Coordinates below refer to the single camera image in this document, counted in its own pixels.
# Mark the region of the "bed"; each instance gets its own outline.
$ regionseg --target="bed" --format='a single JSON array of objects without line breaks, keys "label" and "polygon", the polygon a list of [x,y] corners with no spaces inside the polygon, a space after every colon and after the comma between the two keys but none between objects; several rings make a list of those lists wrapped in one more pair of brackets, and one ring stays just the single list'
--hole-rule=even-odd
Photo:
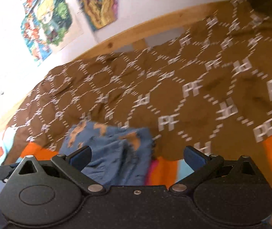
[{"label": "bed", "polygon": [[[148,48],[145,38],[178,27],[180,37]],[[113,53],[126,45],[135,51]],[[18,160],[29,143],[57,152],[68,129],[88,119],[149,127],[164,161],[160,173],[177,168],[192,145],[227,159],[250,155],[272,186],[271,62],[272,17],[247,0],[137,25],[51,70],[4,116],[0,131],[16,129],[4,163]]]}]

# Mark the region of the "white wall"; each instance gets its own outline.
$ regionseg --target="white wall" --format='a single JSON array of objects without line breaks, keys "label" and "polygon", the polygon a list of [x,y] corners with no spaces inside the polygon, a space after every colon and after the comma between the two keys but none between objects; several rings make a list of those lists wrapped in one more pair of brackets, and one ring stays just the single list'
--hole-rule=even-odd
[{"label": "white wall", "polygon": [[118,20],[93,33],[77,0],[66,0],[83,34],[36,66],[23,41],[20,25],[24,10],[20,0],[0,0],[0,117],[22,99],[47,72],[79,56],[97,43],[144,21],[175,10],[220,0],[119,0]]}]

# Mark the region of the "blonde cartoon character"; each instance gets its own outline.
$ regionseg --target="blonde cartoon character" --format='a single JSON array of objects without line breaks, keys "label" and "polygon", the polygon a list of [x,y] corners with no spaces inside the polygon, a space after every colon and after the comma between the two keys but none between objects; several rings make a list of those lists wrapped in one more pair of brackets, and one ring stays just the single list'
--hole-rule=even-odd
[{"label": "blonde cartoon character", "polygon": [[53,42],[58,38],[59,25],[53,20],[54,0],[40,0],[37,9],[37,19],[42,23],[42,28],[48,41]]}]

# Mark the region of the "black plastic mount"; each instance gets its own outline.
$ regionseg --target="black plastic mount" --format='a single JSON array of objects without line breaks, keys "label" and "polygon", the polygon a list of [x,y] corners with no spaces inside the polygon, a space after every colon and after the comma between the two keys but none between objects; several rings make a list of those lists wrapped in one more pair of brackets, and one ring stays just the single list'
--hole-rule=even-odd
[{"label": "black plastic mount", "polygon": [[0,209],[10,221],[6,228],[162,229],[176,225],[175,218],[185,223],[182,228],[271,228],[266,222],[272,188],[250,157],[224,160],[188,146],[184,159],[194,172],[169,191],[164,186],[106,190],[80,172],[91,160],[89,147],[51,161],[26,156],[17,166],[0,167],[0,177],[9,178],[0,194]]}]

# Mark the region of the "pink fabric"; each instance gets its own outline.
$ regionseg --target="pink fabric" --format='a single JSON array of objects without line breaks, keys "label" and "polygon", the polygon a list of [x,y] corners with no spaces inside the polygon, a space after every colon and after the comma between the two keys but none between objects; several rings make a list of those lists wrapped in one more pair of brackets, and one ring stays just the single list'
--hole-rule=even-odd
[{"label": "pink fabric", "polygon": [[148,173],[147,173],[147,176],[146,176],[146,181],[145,181],[145,185],[146,186],[151,185],[151,179],[150,179],[150,177],[151,177],[154,169],[157,167],[157,165],[158,165],[158,160],[157,159],[156,160],[152,160],[152,162],[150,164],[150,167],[149,167],[149,170],[148,170]]}]

